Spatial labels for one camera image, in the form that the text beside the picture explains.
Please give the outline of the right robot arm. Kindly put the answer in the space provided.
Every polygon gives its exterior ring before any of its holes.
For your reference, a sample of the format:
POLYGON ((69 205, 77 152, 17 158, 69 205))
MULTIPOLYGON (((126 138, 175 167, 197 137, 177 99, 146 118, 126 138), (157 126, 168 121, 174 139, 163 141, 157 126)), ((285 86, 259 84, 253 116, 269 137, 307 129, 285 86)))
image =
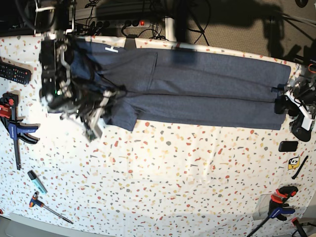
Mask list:
POLYGON ((80 119, 88 141, 100 139, 99 119, 110 102, 124 92, 101 74, 101 66, 79 47, 75 33, 76 1, 37 0, 35 19, 26 16, 17 0, 17 10, 36 36, 42 36, 39 61, 42 67, 40 99, 50 113, 60 118, 80 119))

